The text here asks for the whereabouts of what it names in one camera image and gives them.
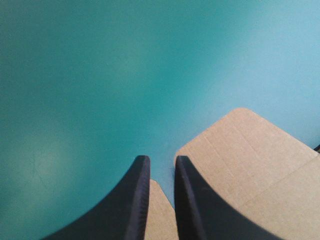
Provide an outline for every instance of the beige cardboard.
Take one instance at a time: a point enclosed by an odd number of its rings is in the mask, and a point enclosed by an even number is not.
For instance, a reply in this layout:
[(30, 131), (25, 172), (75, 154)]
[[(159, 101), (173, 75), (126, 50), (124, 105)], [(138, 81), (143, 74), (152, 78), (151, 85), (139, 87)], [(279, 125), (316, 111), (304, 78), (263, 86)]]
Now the beige cardboard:
[(178, 240), (175, 211), (159, 184), (152, 179), (144, 239)]
[(268, 231), (320, 239), (320, 180), (308, 170), (319, 154), (256, 113), (233, 110), (177, 155), (189, 156), (222, 198)]

